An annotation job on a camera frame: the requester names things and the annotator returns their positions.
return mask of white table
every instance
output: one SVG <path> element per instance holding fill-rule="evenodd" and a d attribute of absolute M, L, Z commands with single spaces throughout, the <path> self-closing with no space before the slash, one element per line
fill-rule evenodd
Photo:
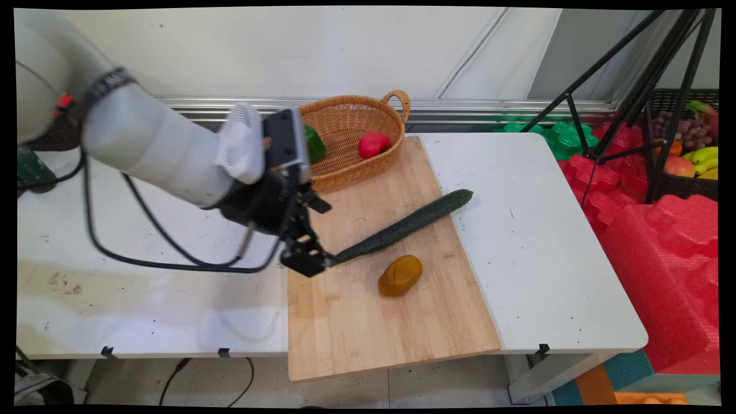
<path fill-rule="evenodd" d="M 532 133 L 418 134 L 443 193 L 472 189 L 453 215 L 510 357 L 515 402 L 547 393 L 605 359 L 642 348 L 646 331 L 544 139 Z M 77 154 L 47 153 L 54 171 Z M 91 164 L 98 237 L 142 259 L 182 262 L 119 174 Z M 224 262 L 244 229 L 145 183 L 170 234 L 200 259 Z M 241 263 L 256 265 L 261 237 Z M 287 352 L 286 272 L 257 275 L 136 267 L 106 259 L 83 222 L 81 175 L 18 201 L 18 344 L 31 358 L 233 357 Z M 524 354 L 550 348 L 525 373 Z"/>

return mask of black tripod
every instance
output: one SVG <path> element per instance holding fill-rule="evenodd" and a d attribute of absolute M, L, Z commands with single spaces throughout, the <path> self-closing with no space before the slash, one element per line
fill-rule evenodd
<path fill-rule="evenodd" d="M 598 146 L 596 146 L 593 151 L 590 151 L 587 142 L 585 141 L 583 128 L 580 124 L 580 118 L 578 116 L 577 110 L 575 109 L 575 102 L 573 101 L 572 95 L 572 93 L 580 85 L 582 85 L 589 77 L 591 77 L 597 70 L 599 70 L 604 64 L 606 64 L 606 62 L 614 57 L 621 49 L 629 44 L 632 39 L 637 37 L 639 33 L 641 33 L 646 27 L 649 26 L 649 24 L 655 21 L 663 13 L 664 10 L 655 10 L 650 13 L 631 32 L 629 32 L 626 36 L 623 37 L 623 39 L 616 43 L 611 48 L 611 50 L 603 55 L 603 57 L 598 59 L 598 61 L 595 62 L 593 66 L 590 67 L 590 69 L 585 71 L 585 73 L 583 73 L 577 80 L 575 80 L 575 82 L 568 86 L 557 98 L 555 98 L 550 103 L 550 105 L 548 105 L 541 113 L 539 113 L 539 115 L 534 117 L 534 119 L 532 119 L 531 122 L 529 122 L 521 130 L 521 132 L 528 132 L 534 125 L 537 124 L 537 122 L 541 121 L 545 116 L 547 116 L 547 114 L 550 113 L 554 108 L 556 108 L 556 106 L 559 105 L 563 100 L 567 100 L 567 105 L 570 107 L 570 113 L 573 116 L 573 122 L 575 123 L 576 129 L 578 131 L 578 136 L 580 138 L 580 143 L 583 149 L 582 155 L 585 158 L 595 159 L 596 164 L 602 165 L 605 164 L 607 161 L 615 158 L 625 157 L 637 152 L 651 151 L 657 147 L 663 147 L 661 153 L 668 154 L 670 152 L 670 148 L 672 147 L 677 124 L 680 118 L 680 113 L 685 107 L 687 95 L 690 93 L 690 86 L 693 84 L 693 78 L 695 77 L 698 64 L 700 63 L 700 59 L 703 55 L 705 43 L 708 39 L 708 34 L 710 33 L 710 27 L 713 23 L 713 17 L 715 16 L 715 9 L 688 9 L 682 10 L 680 12 L 679 17 L 675 21 L 675 24 L 672 26 L 672 29 L 670 29 L 670 32 L 662 41 L 662 44 L 659 46 L 658 50 L 654 53 L 651 61 L 645 67 L 644 71 L 639 76 L 639 79 L 637 79 L 636 83 L 631 88 L 629 94 L 621 102 L 621 105 L 617 109 L 613 121 L 611 121 L 611 125 L 609 126 L 601 141 L 598 143 Z M 657 85 L 657 82 L 659 82 L 660 77 L 662 77 L 662 74 L 665 72 L 665 69 L 672 61 L 672 58 L 679 51 L 682 44 L 697 28 L 698 25 L 700 25 L 698 37 L 696 39 L 693 52 L 690 55 L 690 61 L 687 64 L 685 75 L 682 78 L 682 85 L 680 86 L 679 97 L 672 112 L 672 119 L 670 120 L 670 124 L 668 125 L 667 131 L 665 132 L 665 139 L 661 142 L 644 144 L 643 146 L 638 148 L 632 148 L 630 150 L 622 151 L 617 154 L 604 156 L 604 154 L 608 150 L 609 145 L 613 141 L 613 138 L 616 136 L 616 132 L 618 132 L 621 124 L 623 124 L 624 122 L 628 122 L 629 126 L 631 126 L 641 113 L 642 109 L 649 110 L 647 105 L 647 98 L 649 97 L 649 94 L 652 92 L 652 90 L 654 90 L 654 87 Z M 649 188 L 647 190 L 646 196 L 647 203 L 651 203 L 654 200 L 654 195 L 656 194 L 657 187 L 659 185 L 659 179 L 662 177 L 662 173 L 665 169 L 666 161 L 666 156 L 658 157 L 657 164 L 654 167 L 654 171 L 652 171 L 651 174 L 648 174 Z M 581 206 L 584 205 L 584 202 L 585 195 L 583 196 L 583 202 L 581 203 Z"/>

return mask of cucumber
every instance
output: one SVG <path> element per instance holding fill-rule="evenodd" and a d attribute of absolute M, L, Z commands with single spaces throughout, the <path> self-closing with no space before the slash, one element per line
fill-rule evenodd
<path fill-rule="evenodd" d="M 464 206 L 473 192 L 466 189 L 455 190 L 446 194 L 428 205 L 416 210 L 398 222 L 377 232 L 367 239 L 335 255 L 340 263 L 353 260 L 356 257 L 381 251 L 415 231 L 447 216 L 449 213 Z"/>

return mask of floor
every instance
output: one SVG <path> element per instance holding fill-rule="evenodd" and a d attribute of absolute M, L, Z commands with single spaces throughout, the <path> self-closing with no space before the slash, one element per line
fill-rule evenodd
<path fill-rule="evenodd" d="M 179 359 L 101 359 L 88 380 L 87 404 L 158 404 Z M 286 357 L 252 358 L 255 378 L 234 407 L 509 407 L 503 357 L 484 355 L 420 367 L 292 384 Z M 193 359 L 169 386 L 164 405 L 223 407 L 250 380 L 245 358 Z M 551 396 L 549 405 L 554 405 Z M 532 406 L 545 406 L 545 400 Z"/>

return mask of fruit basket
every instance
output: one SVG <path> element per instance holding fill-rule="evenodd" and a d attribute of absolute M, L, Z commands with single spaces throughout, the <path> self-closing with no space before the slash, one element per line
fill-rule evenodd
<path fill-rule="evenodd" d="M 648 105 L 651 111 L 647 114 L 644 111 L 642 133 L 644 144 L 654 142 L 652 131 L 654 130 L 654 120 L 652 116 L 657 116 L 660 111 L 672 111 L 677 102 L 679 89 L 655 89 L 652 91 Z M 709 105 L 718 103 L 718 89 L 691 89 L 687 95 L 687 101 L 700 101 Z M 683 108 L 680 113 L 680 119 L 693 119 L 694 114 L 691 110 Z M 651 177 L 654 171 L 654 165 L 657 164 L 657 153 L 650 151 L 646 153 L 647 174 Z M 662 172 L 659 180 L 659 187 L 654 194 L 654 200 L 658 200 L 664 194 L 674 194 L 680 198 L 688 198 L 692 194 L 700 194 L 711 200 L 718 201 L 718 181 L 706 180 L 703 178 L 679 177 L 677 175 Z"/>
<path fill-rule="evenodd" d="M 401 115 L 389 105 L 392 97 L 401 101 Z M 325 157 L 311 165 L 314 189 L 326 190 L 387 168 L 399 155 L 410 108 L 408 95 L 398 90 L 380 100 L 345 95 L 302 106 L 302 120 L 327 147 Z M 370 131 L 386 134 L 391 148 L 364 160 L 358 154 L 358 142 Z"/>

